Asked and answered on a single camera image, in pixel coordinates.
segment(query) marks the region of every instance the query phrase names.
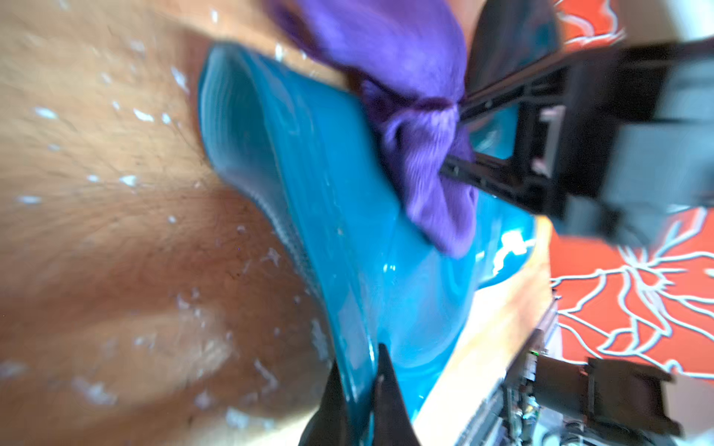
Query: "red fabric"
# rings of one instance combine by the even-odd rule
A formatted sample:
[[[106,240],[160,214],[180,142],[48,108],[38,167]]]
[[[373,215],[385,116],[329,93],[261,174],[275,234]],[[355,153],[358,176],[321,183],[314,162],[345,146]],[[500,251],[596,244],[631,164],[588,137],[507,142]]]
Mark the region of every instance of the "red fabric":
[[[555,4],[569,49],[623,34],[609,0]],[[714,215],[674,215],[651,251],[554,235],[550,264],[565,359],[628,359],[714,383]]]

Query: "blue rubber surface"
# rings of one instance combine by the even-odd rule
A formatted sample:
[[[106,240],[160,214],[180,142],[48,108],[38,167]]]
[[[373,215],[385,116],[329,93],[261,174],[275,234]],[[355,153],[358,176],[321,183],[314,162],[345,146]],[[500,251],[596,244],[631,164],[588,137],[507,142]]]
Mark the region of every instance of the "blue rubber surface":
[[[401,210],[358,100],[239,45],[211,50],[198,115],[217,174],[268,216],[326,311],[356,432],[368,426],[378,343],[416,416],[473,292],[527,260],[531,250],[518,246],[533,239],[533,218],[481,194],[471,250],[460,260],[441,255]],[[492,124],[515,127],[514,118]],[[506,134],[489,148],[504,157],[513,150]]]

